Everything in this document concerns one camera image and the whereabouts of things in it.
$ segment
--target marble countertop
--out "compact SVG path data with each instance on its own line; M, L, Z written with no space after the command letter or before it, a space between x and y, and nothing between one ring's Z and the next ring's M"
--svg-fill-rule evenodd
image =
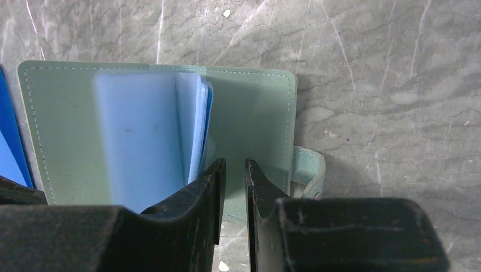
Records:
M410 198L452 271L481 270L478 1L3 0L0 65L24 137L16 67L30 59L290 70L295 144L326 155L324 197ZM214 271L248 271L246 229L222 231Z

